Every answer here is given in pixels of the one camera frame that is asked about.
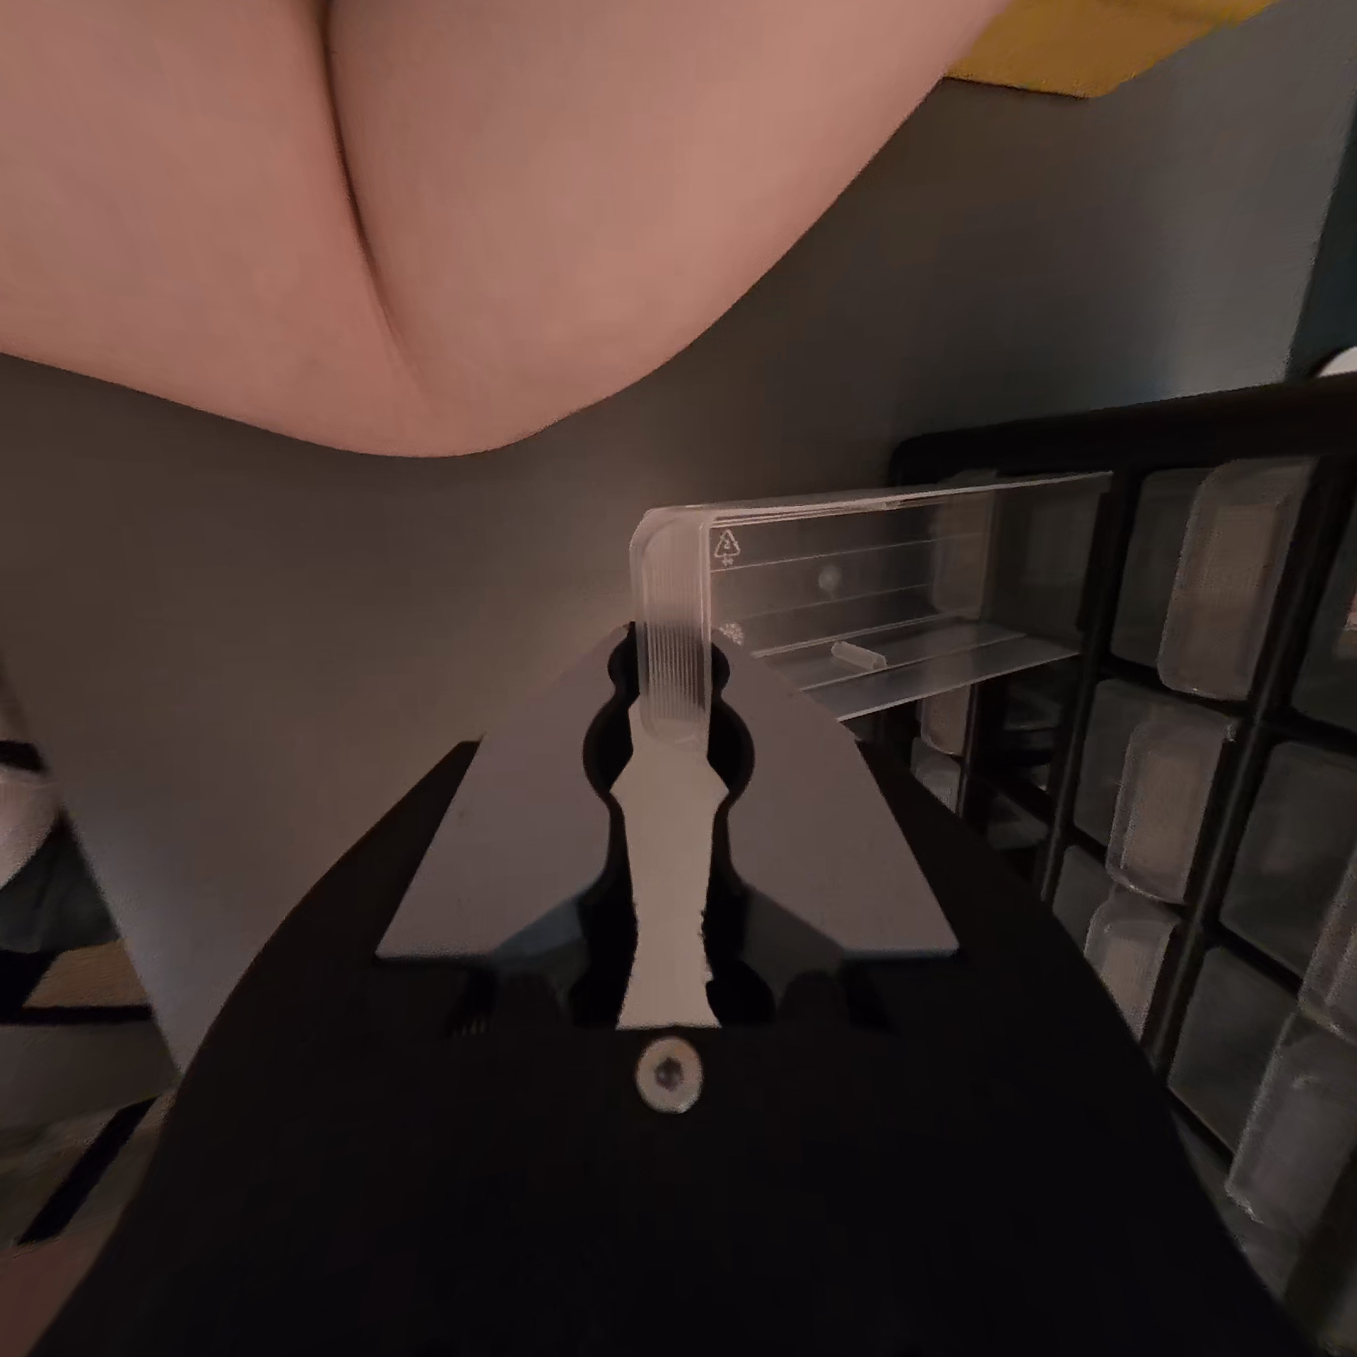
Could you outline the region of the yellow plastic bin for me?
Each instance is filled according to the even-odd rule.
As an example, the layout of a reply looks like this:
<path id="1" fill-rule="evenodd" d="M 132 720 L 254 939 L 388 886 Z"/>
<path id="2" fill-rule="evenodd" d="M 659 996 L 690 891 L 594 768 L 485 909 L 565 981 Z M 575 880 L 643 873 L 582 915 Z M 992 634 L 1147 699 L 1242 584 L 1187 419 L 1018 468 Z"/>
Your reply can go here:
<path id="1" fill-rule="evenodd" d="M 982 86 L 1110 94 L 1268 2 L 1011 2 L 947 73 Z"/>

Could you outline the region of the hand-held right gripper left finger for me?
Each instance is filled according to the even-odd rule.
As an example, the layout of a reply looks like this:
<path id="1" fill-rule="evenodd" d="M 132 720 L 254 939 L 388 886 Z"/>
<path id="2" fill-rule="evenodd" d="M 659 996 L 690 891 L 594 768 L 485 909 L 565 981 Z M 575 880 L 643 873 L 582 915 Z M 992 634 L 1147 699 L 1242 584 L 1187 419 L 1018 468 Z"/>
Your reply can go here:
<path id="1" fill-rule="evenodd" d="M 386 964 L 451 962 L 544 980 L 573 1020 L 615 1020 L 636 951 L 617 779 L 633 755 L 632 626 L 477 745 L 394 920 Z"/>

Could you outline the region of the person's left forearm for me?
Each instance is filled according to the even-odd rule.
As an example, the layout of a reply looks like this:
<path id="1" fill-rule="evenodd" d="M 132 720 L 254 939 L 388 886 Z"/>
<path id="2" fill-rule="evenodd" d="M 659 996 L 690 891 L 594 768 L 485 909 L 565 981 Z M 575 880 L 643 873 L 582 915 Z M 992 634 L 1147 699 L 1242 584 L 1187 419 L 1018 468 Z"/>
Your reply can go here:
<path id="1" fill-rule="evenodd" d="M 1003 7 L 3 4 L 3 354 L 509 447 L 703 335 Z"/>

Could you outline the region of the rows of translucent cabinet drawers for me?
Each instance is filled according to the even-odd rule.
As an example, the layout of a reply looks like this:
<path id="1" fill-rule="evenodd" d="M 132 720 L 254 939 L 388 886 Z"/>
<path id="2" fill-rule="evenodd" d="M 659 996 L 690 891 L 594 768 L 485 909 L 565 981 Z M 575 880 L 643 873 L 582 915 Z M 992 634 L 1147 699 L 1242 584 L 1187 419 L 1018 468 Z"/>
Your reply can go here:
<path id="1" fill-rule="evenodd" d="M 1045 897 L 1157 1065 L 1191 1161 L 1278 1298 L 1354 1212 L 1354 755 L 1263 708 L 1266 644 L 1299 560 L 1315 464 L 1239 463 L 1140 487 L 1108 657 L 1077 760 L 1060 657 L 919 703 L 911 766 L 943 807 L 1037 871 L 1073 796 Z"/>

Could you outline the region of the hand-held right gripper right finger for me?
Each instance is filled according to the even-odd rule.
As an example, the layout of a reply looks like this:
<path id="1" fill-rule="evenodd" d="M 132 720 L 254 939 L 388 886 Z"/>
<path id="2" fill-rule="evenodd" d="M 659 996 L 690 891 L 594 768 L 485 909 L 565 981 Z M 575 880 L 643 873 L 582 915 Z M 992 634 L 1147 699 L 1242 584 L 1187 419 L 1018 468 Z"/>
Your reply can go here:
<path id="1" fill-rule="evenodd" d="M 956 934 L 856 739 L 737 647 L 712 645 L 711 682 L 714 1017 L 769 1020 L 804 975 L 953 957 Z"/>

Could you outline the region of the black drawer cabinet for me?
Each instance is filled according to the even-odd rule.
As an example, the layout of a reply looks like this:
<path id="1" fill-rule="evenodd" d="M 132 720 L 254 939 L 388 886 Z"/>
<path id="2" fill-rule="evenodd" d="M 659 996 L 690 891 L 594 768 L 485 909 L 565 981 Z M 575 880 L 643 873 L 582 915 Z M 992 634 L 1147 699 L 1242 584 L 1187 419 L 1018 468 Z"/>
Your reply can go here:
<path id="1" fill-rule="evenodd" d="M 1262 705 L 1283 712 L 1271 723 L 1289 737 L 1354 755 L 1354 379 L 1270 385 L 990 430 L 927 435 L 900 447 L 892 482 L 964 482 L 971 474 L 982 477 L 987 472 L 997 479 L 1110 474 L 1079 611 L 1081 663 L 1074 679 L 1074 731 L 1068 741 L 1069 760 L 1077 760 L 1092 689 L 1115 666 L 1108 657 L 1110 640 L 1145 479 L 1166 471 L 1281 461 L 1313 463 L 1315 471 L 1300 510 L 1299 560 L 1283 579 L 1281 626 L 1266 644 Z M 995 723 L 997 697 L 987 682 L 972 689 L 972 713 L 985 726 Z M 1037 871 L 1023 871 L 1014 859 L 1005 857 L 1039 892 L 1048 912 L 1045 897 L 1061 867 L 1071 804 L 1069 792 L 1058 796 L 1058 829 Z M 1165 1078 L 1140 1049 L 1189 1157 Z M 1207 1191 L 1202 1174 L 1191 1157 L 1189 1162 Z M 1344 1211 L 1339 1220 L 1354 1225 L 1354 1212 Z M 1347 1243 L 1354 1245 L 1354 1230 L 1328 1230 L 1321 1249 L 1325 1262 L 1338 1264 L 1338 1248 Z M 1347 1291 L 1336 1270 L 1326 1272 L 1318 1285 L 1289 1291 L 1281 1301 L 1323 1353 L 1354 1354 L 1354 1290 Z"/>

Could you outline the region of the clear plastic drawer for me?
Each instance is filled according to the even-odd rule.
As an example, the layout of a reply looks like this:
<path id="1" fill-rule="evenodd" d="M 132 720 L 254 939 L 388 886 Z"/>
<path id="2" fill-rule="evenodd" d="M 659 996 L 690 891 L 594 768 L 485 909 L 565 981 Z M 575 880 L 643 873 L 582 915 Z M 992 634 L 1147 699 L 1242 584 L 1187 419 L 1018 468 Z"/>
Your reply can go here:
<path id="1" fill-rule="evenodd" d="M 695 747 L 716 649 L 838 721 L 1079 653 L 1108 472 L 669 506 L 633 534 L 640 715 Z"/>

